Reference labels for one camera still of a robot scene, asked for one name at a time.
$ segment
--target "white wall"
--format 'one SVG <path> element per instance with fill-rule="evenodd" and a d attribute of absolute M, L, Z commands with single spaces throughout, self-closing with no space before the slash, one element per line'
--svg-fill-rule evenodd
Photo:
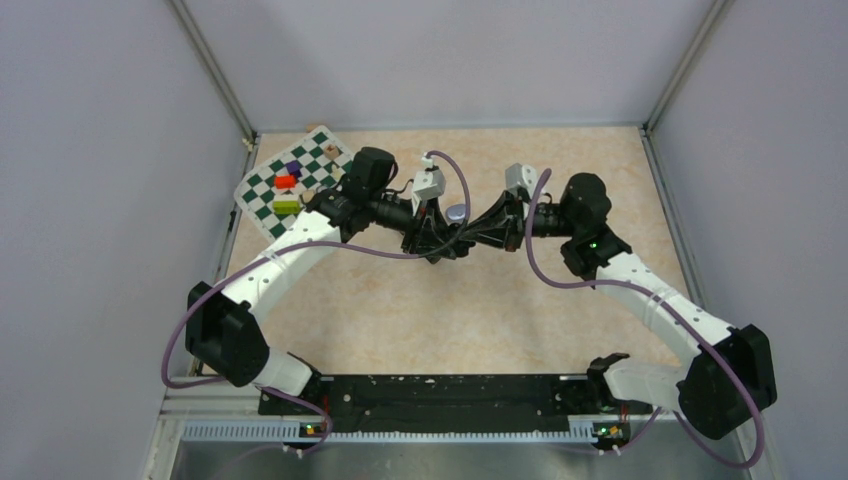
<path fill-rule="evenodd" d="M 641 123 L 712 0 L 189 0 L 254 127 Z"/>
<path fill-rule="evenodd" d="M 138 478 L 239 131 L 164 1 L 0 5 L 0 478 Z"/>
<path fill-rule="evenodd" d="M 736 2 L 658 132 L 709 306 L 772 342 L 788 478 L 845 478 L 848 3 Z"/>

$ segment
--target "checkerboard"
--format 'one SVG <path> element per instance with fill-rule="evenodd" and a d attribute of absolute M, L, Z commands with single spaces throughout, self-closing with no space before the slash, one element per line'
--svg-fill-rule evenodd
<path fill-rule="evenodd" d="M 339 156 L 335 160 L 324 156 L 324 149 L 329 145 L 335 145 L 339 149 Z M 290 171 L 286 166 L 294 161 L 299 162 L 301 166 L 297 185 L 290 190 L 275 188 L 274 179 L 278 175 L 288 175 Z M 319 126 L 294 145 L 248 172 L 236 187 L 234 195 L 236 203 L 242 213 L 250 217 L 268 242 L 273 242 L 286 233 L 297 219 L 297 215 L 274 213 L 271 205 L 274 195 L 278 193 L 300 195 L 308 189 L 318 188 L 321 185 L 332 187 L 336 184 L 336 180 L 331 176 L 333 167 L 348 172 L 352 161 L 350 149 L 327 127 Z"/>

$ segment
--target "gray floor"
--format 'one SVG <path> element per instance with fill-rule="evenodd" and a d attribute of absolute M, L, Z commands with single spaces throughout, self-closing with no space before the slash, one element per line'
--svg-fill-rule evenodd
<path fill-rule="evenodd" d="M 257 444 L 183 442 L 172 480 L 208 479 L 238 454 Z M 713 442 L 735 459 L 730 437 Z M 217 480 L 390 480 L 390 479 L 682 479 L 749 478 L 723 467 L 700 451 L 676 422 L 657 423 L 633 450 L 621 457 L 575 455 L 543 444 L 336 444 L 298 460 L 266 450 L 228 469 Z"/>

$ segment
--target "red block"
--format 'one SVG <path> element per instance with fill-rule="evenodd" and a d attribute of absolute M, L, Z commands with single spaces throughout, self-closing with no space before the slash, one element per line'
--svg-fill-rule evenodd
<path fill-rule="evenodd" d="M 274 186 L 281 190 L 294 188 L 295 185 L 297 185 L 297 179 L 294 175 L 284 175 L 274 179 Z"/>

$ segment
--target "robotic arm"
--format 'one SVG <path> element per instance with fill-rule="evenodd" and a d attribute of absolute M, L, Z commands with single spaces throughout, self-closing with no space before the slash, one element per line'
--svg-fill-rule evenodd
<path fill-rule="evenodd" d="M 425 169 L 413 180 L 411 200 L 387 189 L 397 172 L 394 157 L 370 147 L 356 154 L 351 172 L 339 185 L 304 194 L 306 212 L 257 257 L 270 261 L 228 285 L 189 319 L 186 348 L 235 386 L 253 383 L 301 395 L 320 373 L 291 354 L 269 348 L 259 326 L 294 282 L 336 248 L 304 248 L 282 257 L 275 251 L 314 241 L 347 243 L 371 223 L 402 233 L 403 251 L 423 254 L 431 263 L 465 257 L 477 243 L 510 252 L 520 248 L 530 195 L 539 181 L 535 169 L 513 165 L 507 169 L 506 189 L 495 205 L 472 222 L 464 219 L 451 224 L 438 203 L 445 189 L 444 176 L 432 161 L 424 162 Z M 636 400 L 680 411 L 702 434 L 721 438 L 750 418 L 750 413 L 712 357 L 660 308 L 660 302 L 671 305 L 719 351 L 760 410 L 776 400 L 768 339 L 752 325 L 738 330 L 704 312 L 663 282 L 606 224 L 610 208 L 600 178 L 574 175 L 558 204 L 537 205 L 532 236 L 570 237 L 560 252 L 569 270 L 584 280 L 630 282 L 653 292 L 653 297 L 647 297 L 627 288 L 597 286 L 660 337 L 681 366 L 646 364 L 619 353 L 598 358 L 587 371 L 592 395 L 598 405 L 610 408 Z M 189 304 L 209 289 L 205 283 L 198 284 Z"/>

